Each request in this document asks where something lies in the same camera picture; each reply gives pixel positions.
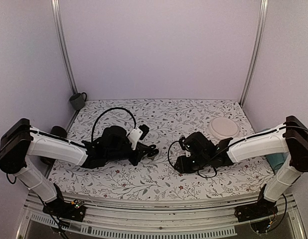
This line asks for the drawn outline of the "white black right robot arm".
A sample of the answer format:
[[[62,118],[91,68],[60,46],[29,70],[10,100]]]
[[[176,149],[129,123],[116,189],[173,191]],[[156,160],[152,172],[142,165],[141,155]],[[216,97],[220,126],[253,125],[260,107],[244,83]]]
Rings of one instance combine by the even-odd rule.
[[[174,169],[196,173],[206,166],[216,169],[249,158],[286,153],[287,159],[273,179],[263,186],[259,201],[252,207],[256,217],[263,217],[278,198],[305,172],[308,172],[308,128],[295,116],[283,124],[248,137],[227,138],[214,145],[202,133],[194,132],[178,141],[186,155],[179,156]]]

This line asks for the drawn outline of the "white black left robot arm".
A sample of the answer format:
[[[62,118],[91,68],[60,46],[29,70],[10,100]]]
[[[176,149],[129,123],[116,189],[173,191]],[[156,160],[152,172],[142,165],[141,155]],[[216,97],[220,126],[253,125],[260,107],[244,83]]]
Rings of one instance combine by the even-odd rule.
[[[20,119],[0,141],[0,170],[12,174],[34,191],[58,216],[69,211],[68,204],[60,199],[57,187],[49,182],[27,159],[35,155],[61,160],[94,169],[110,161],[128,160],[136,166],[146,156],[153,158],[159,150],[152,144],[147,146],[141,140],[147,135],[146,125],[127,132],[120,126],[110,126],[97,139],[81,143],[52,135],[32,127],[28,119]]]

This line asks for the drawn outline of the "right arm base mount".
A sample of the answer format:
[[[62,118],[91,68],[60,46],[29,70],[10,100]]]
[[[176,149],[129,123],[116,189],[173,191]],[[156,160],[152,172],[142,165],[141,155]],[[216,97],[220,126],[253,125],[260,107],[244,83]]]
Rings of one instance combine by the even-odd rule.
[[[245,222],[274,215],[277,212],[276,201],[271,202],[261,197],[255,203],[236,207],[234,216],[238,222]]]

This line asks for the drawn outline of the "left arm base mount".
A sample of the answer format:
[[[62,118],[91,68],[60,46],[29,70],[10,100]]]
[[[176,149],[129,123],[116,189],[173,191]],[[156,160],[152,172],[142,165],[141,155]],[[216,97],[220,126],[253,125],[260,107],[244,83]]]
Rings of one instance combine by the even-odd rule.
[[[43,206],[43,212],[46,214],[77,222],[83,222],[86,209],[85,206],[77,208],[75,204],[64,202],[61,199],[55,199],[49,203],[45,202]]]

